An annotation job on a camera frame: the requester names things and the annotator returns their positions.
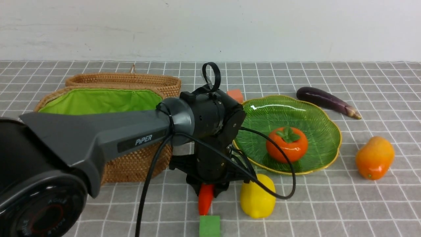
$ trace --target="orange sponge block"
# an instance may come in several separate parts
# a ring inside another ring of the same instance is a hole
[[[243,96],[240,89],[230,90],[226,92],[232,99],[236,100],[239,104],[243,102]]]

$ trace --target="green sponge block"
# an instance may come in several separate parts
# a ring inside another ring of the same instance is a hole
[[[221,237],[221,223],[218,215],[201,215],[199,237]]]

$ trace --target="wicker basket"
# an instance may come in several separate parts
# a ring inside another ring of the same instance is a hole
[[[136,74],[136,73],[93,73],[79,74],[66,80],[66,86],[83,86],[86,84],[134,85],[143,84],[156,89],[166,97],[180,95],[181,80],[172,76]]]
[[[66,87],[45,96],[36,106],[35,111],[41,110],[49,102],[66,95],[75,89],[121,89],[148,90],[156,93],[162,99],[179,96],[181,80],[163,75],[142,74],[113,74],[95,73],[75,75],[66,81]],[[153,156],[160,143],[150,145],[130,154],[119,157],[106,164],[101,185],[117,182],[142,182],[148,173]],[[153,172],[153,177],[168,167],[172,156],[172,148],[166,145],[161,152]]]

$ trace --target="purple eggplant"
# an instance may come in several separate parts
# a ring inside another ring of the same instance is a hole
[[[297,99],[310,102],[322,108],[342,113],[348,117],[361,119],[360,113],[338,97],[314,87],[301,87],[297,91]]]

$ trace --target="green persimmon stem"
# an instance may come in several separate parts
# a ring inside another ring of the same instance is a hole
[[[300,135],[294,133],[291,127],[284,127],[282,131],[277,131],[276,135],[280,136],[286,143],[293,143],[300,139]]]

